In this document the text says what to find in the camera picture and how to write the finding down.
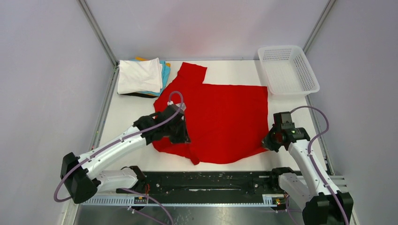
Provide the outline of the red t-shirt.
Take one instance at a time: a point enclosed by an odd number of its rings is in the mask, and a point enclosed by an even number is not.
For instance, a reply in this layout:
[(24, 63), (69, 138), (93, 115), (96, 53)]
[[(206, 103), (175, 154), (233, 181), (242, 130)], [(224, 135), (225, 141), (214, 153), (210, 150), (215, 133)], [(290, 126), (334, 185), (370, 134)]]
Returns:
[(268, 134), (268, 90), (265, 86), (205, 84), (207, 68), (184, 62), (176, 78), (154, 103), (163, 111), (167, 102), (184, 102), (190, 143), (168, 138), (154, 148), (182, 156), (194, 165), (228, 164), (264, 152)]

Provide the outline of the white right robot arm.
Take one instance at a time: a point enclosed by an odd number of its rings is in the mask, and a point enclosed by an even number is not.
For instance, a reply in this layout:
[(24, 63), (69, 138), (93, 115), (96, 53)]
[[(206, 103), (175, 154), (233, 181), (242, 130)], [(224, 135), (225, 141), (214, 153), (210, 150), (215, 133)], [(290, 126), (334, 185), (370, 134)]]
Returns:
[(348, 225), (353, 199), (342, 192), (329, 175), (321, 169), (307, 131), (295, 126), (290, 112), (273, 115), (271, 130), (262, 140), (262, 146), (278, 152), (285, 148), (298, 165), (304, 181), (300, 181), (289, 167), (271, 171), (269, 187), (275, 193), (285, 192), (301, 209), (306, 225)]

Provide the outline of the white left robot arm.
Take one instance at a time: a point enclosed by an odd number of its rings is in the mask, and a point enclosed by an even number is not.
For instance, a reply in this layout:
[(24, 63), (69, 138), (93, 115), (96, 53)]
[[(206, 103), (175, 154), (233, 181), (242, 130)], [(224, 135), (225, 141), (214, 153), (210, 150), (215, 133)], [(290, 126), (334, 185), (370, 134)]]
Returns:
[(168, 106), (162, 112), (142, 116), (126, 131), (105, 145), (76, 156), (69, 153), (63, 157), (61, 184), (67, 189), (70, 199), (83, 203), (98, 192), (130, 188), (139, 193), (145, 188), (145, 175), (138, 166), (120, 170), (107, 168), (117, 160), (162, 138), (172, 143), (189, 143), (184, 103)]

